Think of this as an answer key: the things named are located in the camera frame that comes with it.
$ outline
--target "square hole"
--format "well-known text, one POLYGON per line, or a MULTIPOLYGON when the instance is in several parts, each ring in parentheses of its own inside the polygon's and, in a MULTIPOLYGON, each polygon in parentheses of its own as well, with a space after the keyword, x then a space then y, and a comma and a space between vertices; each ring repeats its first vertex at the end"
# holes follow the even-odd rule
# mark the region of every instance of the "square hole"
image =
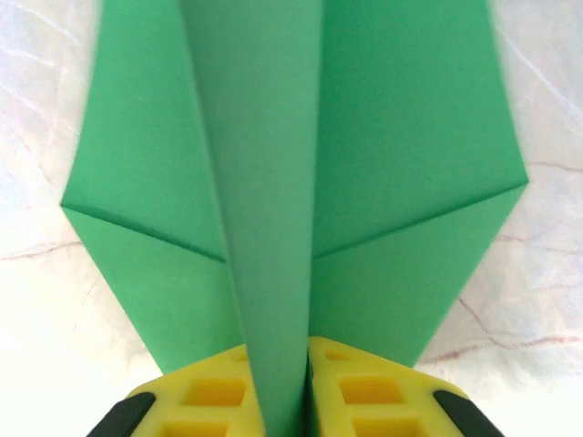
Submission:
POLYGON ((245 389, 245 381, 241 379, 195 380, 182 403, 201 407, 239 407, 245 389))
POLYGON ((324 353, 324 357, 326 357, 328 360, 332 360, 332 361, 348 360, 348 357, 346 355, 344 355, 343 353, 340 353, 338 351, 326 351, 324 353))
POLYGON ((353 376, 340 381, 346 403, 403 402, 399 386, 384 376, 353 376))
POLYGON ((353 419, 356 437, 428 437, 417 419, 353 419))
POLYGON ((160 437, 226 437, 229 425, 213 422, 167 423, 160 437))

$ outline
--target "marble background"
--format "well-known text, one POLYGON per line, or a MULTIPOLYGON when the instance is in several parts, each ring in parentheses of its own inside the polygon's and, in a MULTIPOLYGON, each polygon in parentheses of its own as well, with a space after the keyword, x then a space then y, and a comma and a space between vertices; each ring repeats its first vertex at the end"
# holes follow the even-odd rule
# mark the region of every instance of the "marble background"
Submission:
MULTIPOLYGON (((579 436, 583 1, 492 5, 531 182, 417 367, 506 436, 579 436)), ((85 435, 159 375, 57 205, 97 20, 96 0, 0 0, 0 435, 85 435)))

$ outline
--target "green paper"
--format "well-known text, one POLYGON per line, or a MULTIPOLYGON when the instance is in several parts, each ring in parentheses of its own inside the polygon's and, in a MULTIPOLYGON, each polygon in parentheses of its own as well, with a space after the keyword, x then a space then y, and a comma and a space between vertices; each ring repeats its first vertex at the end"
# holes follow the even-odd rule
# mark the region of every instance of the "green paper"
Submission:
POLYGON ((186 0, 182 5, 266 433, 299 435, 320 4, 186 0))
POLYGON ((523 189, 317 259, 310 335, 413 366, 523 189))
POLYGON ((245 341, 280 437, 308 332, 412 364, 526 182, 484 1, 105 0, 62 204, 160 368, 245 341))
POLYGON ((163 372, 243 342, 224 263, 64 211, 163 372))

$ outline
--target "white backdrop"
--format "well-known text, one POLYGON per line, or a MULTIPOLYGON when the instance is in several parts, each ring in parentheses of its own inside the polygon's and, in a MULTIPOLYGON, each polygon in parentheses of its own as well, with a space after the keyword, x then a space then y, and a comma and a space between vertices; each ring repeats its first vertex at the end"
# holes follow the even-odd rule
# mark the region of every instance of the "white backdrop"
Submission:
MULTIPOLYGON (((0 0, 0 435, 86 435, 159 375, 57 206, 97 11, 0 0)), ((492 15, 531 182, 417 367, 506 437, 580 436, 583 1, 496 0, 492 15)))

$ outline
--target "black rubber edge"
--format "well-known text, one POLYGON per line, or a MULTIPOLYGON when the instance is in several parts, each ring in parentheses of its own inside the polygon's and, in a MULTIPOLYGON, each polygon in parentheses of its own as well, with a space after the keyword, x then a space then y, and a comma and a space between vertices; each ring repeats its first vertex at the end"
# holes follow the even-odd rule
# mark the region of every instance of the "black rubber edge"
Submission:
POLYGON ((434 398, 464 437, 504 437, 469 399, 447 390, 434 391, 434 398))
POLYGON ((119 401, 87 437, 130 437, 155 400, 156 395, 146 391, 119 401))

